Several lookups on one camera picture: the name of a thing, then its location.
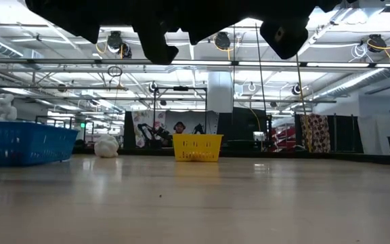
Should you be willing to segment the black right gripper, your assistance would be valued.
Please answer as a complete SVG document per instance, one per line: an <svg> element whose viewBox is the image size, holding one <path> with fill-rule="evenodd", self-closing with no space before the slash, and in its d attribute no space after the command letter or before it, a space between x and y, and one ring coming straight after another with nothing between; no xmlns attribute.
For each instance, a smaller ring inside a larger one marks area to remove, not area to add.
<svg viewBox="0 0 390 244"><path fill-rule="evenodd" d="M138 34L145 57L154 64L170 64L178 54L165 33L189 33L190 43L245 18L258 19L252 0L112 0L105 6L101 25L130 25Z"/></svg>

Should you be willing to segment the white pillar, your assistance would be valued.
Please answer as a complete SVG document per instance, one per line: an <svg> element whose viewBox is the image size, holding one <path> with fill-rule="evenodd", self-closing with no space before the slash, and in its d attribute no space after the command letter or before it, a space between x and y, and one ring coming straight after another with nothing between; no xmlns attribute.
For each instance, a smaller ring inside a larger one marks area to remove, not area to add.
<svg viewBox="0 0 390 244"><path fill-rule="evenodd" d="M207 108L216 113L231 113L234 89L229 72L215 71L208 74Z"/></svg>

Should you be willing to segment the plain white sheet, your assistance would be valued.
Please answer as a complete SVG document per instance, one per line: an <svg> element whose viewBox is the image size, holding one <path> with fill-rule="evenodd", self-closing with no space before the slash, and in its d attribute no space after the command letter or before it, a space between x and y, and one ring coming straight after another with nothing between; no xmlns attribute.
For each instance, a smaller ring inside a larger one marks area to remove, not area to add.
<svg viewBox="0 0 390 244"><path fill-rule="evenodd" d="M216 134L217 126L219 122L219 114L213 111L207 112L207 124L204 124L204 112L194 112L194 111L186 111L186 112L174 112L167 111L165 118L165 129L169 131L171 134L174 134L174 125L181 121L186 129L183 134L192 134L194 128L199 123L203 126L206 134Z"/></svg>

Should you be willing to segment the white floral cloth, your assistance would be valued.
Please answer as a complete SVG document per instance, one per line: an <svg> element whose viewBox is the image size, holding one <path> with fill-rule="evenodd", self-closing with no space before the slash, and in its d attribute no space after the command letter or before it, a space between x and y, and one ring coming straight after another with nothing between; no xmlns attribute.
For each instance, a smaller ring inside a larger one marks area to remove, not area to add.
<svg viewBox="0 0 390 244"><path fill-rule="evenodd" d="M165 111L155 112L153 110L139 110L132 112L133 127L135 132L136 147L143 148L147 144L147 140L152 139L151 133L148 131L153 127L159 129L165 126Z"/></svg>

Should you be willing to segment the white blocky figure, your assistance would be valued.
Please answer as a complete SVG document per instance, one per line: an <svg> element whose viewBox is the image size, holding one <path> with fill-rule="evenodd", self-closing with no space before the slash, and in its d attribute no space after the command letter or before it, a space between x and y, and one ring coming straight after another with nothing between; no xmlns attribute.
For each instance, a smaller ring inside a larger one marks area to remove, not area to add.
<svg viewBox="0 0 390 244"><path fill-rule="evenodd" d="M12 106L14 95L0 94L0 121L15 121L17 119L17 109Z"/></svg>

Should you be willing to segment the black partition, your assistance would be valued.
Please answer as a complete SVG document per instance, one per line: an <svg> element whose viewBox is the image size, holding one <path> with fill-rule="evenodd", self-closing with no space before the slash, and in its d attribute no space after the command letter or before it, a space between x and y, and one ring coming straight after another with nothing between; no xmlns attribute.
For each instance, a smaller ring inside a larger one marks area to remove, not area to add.
<svg viewBox="0 0 390 244"><path fill-rule="evenodd" d="M272 116L264 110L234 107L220 113L217 134L223 136L222 151L268 151L274 145Z"/></svg>
<svg viewBox="0 0 390 244"><path fill-rule="evenodd" d="M363 153L358 118L339 115L326 115L330 133L330 152L325 153ZM302 129L300 115L295 115L295 129L297 146L304 148L302 141Z"/></svg>

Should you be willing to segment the large white garlic bulb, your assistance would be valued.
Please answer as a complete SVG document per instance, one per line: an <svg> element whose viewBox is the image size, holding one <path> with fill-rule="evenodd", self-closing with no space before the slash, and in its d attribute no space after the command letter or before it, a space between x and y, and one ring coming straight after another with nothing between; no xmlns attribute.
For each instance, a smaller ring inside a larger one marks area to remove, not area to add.
<svg viewBox="0 0 390 244"><path fill-rule="evenodd" d="M102 135L94 144L94 153L102 158L115 158L118 156L119 144L114 136Z"/></svg>

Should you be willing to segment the yellow plastic basket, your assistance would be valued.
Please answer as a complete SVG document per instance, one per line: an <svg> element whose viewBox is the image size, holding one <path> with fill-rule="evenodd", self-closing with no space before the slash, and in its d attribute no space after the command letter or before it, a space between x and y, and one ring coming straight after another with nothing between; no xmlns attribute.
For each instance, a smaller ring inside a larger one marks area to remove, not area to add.
<svg viewBox="0 0 390 244"><path fill-rule="evenodd" d="M176 161L218 162L222 135L173 134Z"/></svg>

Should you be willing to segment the blue plastic basket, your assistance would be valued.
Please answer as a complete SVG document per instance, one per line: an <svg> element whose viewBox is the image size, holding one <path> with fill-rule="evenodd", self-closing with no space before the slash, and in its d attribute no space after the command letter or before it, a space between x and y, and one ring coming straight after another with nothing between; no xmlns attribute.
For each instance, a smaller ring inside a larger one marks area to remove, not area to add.
<svg viewBox="0 0 390 244"><path fill-rule="evenodd" d="M0 121L0 167L26 167L71 157L78 131L50 125Z"/></svg>

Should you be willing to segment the long ceiling light bar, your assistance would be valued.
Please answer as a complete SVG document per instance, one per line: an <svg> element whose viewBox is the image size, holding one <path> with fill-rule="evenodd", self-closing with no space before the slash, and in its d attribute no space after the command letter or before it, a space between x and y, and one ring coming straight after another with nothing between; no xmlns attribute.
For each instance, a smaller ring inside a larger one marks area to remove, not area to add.
<svg viewBox="0 0 390 244"><path fill-rule="evenodd" d="M0 58L0 64L128 64L154 65L149 60L96 60L96 59L15 59ZM352 63L352 62L285 62L285 61L211 61L174 60L176 66L265 66L265 67L310 67L310 68L390 68L390 63Z"/></svg>

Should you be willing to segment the red shelf rack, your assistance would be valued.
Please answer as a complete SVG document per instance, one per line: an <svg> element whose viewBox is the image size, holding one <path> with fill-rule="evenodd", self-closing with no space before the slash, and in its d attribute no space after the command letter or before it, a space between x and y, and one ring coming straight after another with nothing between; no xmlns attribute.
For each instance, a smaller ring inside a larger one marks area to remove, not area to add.
<svg viewBox="0 0 390 244"><path fill-rule="evenodd" d="M290 152L296 146L296 129L294 125L279 126L273 128L272 132L273 146L272 152Z"/></svg>

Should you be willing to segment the brown patterned cloth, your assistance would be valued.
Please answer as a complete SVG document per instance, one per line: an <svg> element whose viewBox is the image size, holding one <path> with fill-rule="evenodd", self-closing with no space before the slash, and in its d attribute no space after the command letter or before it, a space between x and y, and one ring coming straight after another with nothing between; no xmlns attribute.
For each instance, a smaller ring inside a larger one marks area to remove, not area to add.
<svg viewBox="0 0 390 244"><path fill-rule="evenodd" d="M300 115L303 146L312 153L329 153L330 133L326 115Z"/></svg>

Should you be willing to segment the white panel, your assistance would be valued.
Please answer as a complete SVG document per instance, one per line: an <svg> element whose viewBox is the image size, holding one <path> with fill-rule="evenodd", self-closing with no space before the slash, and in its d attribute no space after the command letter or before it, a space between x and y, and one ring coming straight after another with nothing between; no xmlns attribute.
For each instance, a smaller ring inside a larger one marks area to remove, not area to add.
<svg viewBox="0 0 390 244"><path fill-rule="evenodd" d="M390 155L390 115L357 118L364 154Z"/></svg>

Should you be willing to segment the black metal gantry frame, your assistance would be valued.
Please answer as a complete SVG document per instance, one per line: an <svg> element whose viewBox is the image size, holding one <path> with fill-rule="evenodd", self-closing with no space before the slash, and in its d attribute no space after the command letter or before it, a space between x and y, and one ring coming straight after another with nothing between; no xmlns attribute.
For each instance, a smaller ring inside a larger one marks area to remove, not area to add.
<svg viewBox="0 0 390 244"><path fill-rule="evenodd" d="M163 89L164 92L162 94L165 94L166 91L169 89L169 87L161 87L161 86L155 85L152 89L153 89L153 94L154 94L154 97L153 97L152 142L156 141L155 136L159 135L160 138L163 139L163 142L167 143L167 146L172 146L173 136L171 134L167 134L165 137L163 137L164 129L156 129L156 101L158 100L157 93ZM177 92L187 92L189 90L193 90L194 92L197 92L198 90L202 90L205 92L206 95L204 97L202 97L200 95L200 97L204 100L204 113L205 113L204 124L206 125L207 124L207 111L208 111L208 99L207 99L208 89L206 87L187 87L187 86L179 85L179 86L173 86L172 90L177 91Z"/></svg>

